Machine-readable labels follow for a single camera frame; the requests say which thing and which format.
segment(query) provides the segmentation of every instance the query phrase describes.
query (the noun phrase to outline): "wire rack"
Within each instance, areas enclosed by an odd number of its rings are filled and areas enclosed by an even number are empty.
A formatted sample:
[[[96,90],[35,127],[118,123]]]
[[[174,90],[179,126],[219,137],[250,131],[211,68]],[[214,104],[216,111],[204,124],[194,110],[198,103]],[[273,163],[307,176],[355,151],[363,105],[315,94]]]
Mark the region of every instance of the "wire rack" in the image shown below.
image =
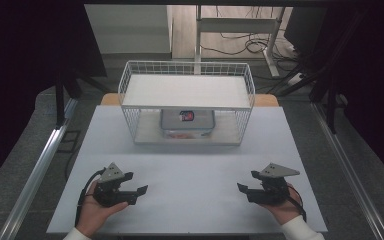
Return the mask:
[[[202,139],[165,139],[160,127],[161,109],[172,108],[167,105],[150,106],[125,104],[129,96],[132,76],[161,75],[178,76],[179,79],[205,78],[206,76],[240,77],[243,85],[242,95],[246,99],[245,107],[206,106],[214,111],[216,127],[208,138]],[[186,143],[239,145],[245,134],[246,126],[254,105],[255,88],[248,64],[220,62],[177,62],[177,61],[129,61],[127,62],[118,88],[118,96],[127,125],[135,143]],[[185,104],[184,108],[194,109],[195,105]]]

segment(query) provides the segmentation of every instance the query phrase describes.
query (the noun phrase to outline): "white wire basket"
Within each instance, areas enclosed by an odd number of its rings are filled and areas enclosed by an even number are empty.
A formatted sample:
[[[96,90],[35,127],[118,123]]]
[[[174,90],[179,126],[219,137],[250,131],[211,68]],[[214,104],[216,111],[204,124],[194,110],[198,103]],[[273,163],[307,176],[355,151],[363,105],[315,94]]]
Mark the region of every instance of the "white wire basket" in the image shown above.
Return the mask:
[[[245,63],[129,61],[118,96],[135,143],[240,145],[255,88]]]

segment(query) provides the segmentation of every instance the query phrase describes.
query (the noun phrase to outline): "finger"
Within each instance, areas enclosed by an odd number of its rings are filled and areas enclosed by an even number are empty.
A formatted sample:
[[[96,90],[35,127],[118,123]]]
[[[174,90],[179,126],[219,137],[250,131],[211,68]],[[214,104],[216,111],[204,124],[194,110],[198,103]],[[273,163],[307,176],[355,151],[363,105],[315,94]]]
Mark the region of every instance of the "finger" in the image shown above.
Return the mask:
[[[89,187],[89,190],[87,191],[87,194],[93,194],[93,192],[95,191],[95,187],[96,187],[97,182],[98,182],[98,180],[95,180],[90,184],[90,187]]]
[[[128,206],[129,204],[127,202],[118,203],[112,207],[106,208],[105,212],[108,216],[110,216],[116,212],[120,212],[121,210],[125,209]]]

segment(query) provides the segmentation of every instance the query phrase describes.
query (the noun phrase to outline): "black curtain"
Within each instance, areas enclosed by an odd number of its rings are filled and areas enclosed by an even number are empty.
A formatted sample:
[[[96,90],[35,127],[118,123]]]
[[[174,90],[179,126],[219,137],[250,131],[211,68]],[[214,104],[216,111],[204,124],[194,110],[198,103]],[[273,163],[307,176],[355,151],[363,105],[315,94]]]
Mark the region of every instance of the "black curtain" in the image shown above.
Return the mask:
[[[340,61],[345,114],[384,163],[384,2],[376,2]]]
[[[80,1],[0,1],[0,166],[26,127],[37,94],[73,69],[106,76]]]

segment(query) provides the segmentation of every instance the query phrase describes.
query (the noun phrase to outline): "hand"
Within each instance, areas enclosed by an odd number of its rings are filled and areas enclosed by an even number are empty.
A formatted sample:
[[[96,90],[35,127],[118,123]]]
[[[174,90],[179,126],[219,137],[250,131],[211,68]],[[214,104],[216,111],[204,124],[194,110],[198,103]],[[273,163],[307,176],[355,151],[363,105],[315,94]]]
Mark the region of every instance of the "hand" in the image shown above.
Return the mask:
[[[290,183],[288,183],[288,186],[290,196],[299,204],[302,204],[301,199],[298,193],[293,189],[293,186]],[[300,215],[299,210],[288,200],[278,206],[259,205],[269,210],[280,225],[283,225]]]
[[[109,208],[101,206],[92,196],[95,187],[96,180],[92,182],[86,194],[79,223],[76,226],[79,232],[89,238],[102,227],[109,216],[125,209],[129,205],[127,202],[122,202]]]

